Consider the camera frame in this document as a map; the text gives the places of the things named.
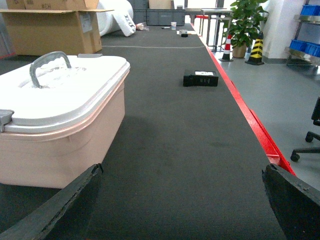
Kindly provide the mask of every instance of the chair wheel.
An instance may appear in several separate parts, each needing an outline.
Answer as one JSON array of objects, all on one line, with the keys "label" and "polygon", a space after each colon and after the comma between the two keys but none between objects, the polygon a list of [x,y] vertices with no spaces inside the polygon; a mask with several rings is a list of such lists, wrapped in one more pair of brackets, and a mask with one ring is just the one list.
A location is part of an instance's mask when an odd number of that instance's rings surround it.
[{"label": "chair wheel", "polygon": [[298,162],[300,156],[296,153],[292,153],[290,159],[294,162]]},{"label": "chair wheel", "polygon": [[307,143],[311,143],[313,139],[314,139],[314,137],[313,136],[309,136],[308,134],[305,136],[305,141]]}]

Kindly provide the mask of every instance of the pink container base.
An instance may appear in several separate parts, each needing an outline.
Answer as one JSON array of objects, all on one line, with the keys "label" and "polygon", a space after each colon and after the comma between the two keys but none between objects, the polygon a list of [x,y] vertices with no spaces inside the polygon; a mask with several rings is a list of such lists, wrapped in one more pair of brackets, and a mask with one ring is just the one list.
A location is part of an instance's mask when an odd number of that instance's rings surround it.
[{"label": "pink container base", "polygon": [[73,126],[37,134],[1,133],[0,183],[62,189],[102,163],[125,116],[126,76],[89,117]]}]

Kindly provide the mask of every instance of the white lid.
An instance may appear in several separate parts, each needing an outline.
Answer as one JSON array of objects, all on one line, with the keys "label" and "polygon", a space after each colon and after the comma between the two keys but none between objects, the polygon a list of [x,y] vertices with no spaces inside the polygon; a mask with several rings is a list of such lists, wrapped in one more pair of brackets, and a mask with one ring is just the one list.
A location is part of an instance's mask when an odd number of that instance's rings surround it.
[{"label": "white lid", "polygon": [[5,132],[45,133],[72,126],[89,116],[127,74],[130,64],[118,56],[68,56],[37,69],[43,88],[33,85],[30,64],[0,75],[0,109],[12,110]]}]

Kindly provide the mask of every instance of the yellow and black traffic cone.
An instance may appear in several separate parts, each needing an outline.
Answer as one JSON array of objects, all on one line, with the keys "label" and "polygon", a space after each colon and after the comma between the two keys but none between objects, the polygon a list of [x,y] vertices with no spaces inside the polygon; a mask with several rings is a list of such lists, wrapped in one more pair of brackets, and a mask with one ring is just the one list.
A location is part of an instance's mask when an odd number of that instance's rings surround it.
[{"label": "yellow and black traffic cone", "polygon": [[219,58],[221,62],[232,62],[233,59],[230,59],[230,45],[231,45],[231,35],[228,34],[228,37],[225,41],[224,52],[222,58]]},{"label": "yellow and black traffic cone", "polygon": [[255,40],[254,46],[251,50],[250,57],[248,61],[245,61],[246,64],[251,65],[262,65],[265,64],[262,61],[262,49],[264,46],[264,33],[261,31],[258,37]]}]

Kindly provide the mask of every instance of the green plant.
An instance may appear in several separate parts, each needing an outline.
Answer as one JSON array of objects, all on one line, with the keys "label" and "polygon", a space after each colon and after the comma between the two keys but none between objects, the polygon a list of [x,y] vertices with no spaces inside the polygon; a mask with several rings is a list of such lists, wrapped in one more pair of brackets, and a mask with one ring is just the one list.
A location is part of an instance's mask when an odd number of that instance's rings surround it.
[{"label": "green plant", "polygon": [[246,44],[251,46],[253,40],[258,37],[260,32],[260,22],[266,22],[267,18],[263,13],[268,13],[260,4],[268,0],[235,0],[231,7],[231,45],[241,47]]}]

